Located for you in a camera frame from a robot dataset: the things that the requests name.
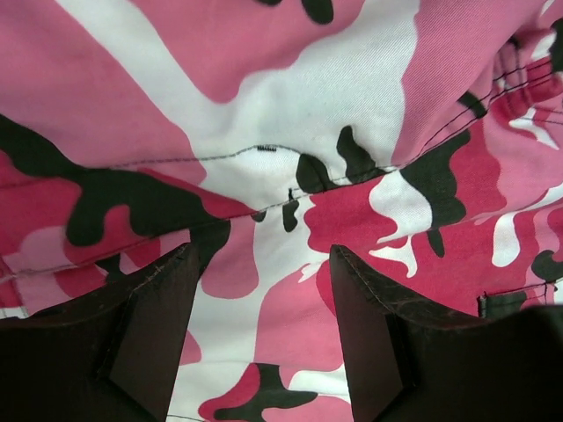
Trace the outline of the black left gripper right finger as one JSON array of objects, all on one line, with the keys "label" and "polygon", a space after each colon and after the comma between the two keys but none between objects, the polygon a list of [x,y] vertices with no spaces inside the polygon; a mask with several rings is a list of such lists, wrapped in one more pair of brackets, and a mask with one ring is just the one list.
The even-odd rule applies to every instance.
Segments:
[{"label": "black left gripper right finger", "polygon": [[330,271],[355,420],[561,420],[559,305],[471,316],[342,245],[331,249]]}]

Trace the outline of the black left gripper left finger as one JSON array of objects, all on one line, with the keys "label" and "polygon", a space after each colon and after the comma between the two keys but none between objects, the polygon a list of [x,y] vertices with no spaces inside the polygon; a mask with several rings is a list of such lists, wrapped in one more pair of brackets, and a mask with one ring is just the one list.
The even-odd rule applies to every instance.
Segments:
[{"label": "black left gripper left finger", "polygon": [[4,421],[166,419],[199,278],[182,244],[149,266],[1,322]]}]

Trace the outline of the pink camouflage trousers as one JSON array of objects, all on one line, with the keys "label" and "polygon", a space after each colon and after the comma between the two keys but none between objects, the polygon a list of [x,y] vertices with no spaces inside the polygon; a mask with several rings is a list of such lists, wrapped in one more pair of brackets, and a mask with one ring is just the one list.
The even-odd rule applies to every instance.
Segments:
[{"label": "pink camouflage trousers", "polygon": [[169,421],[349,421],[329,251],[562,302],[559,1],[4,1],[1,315],[195,244]]}]

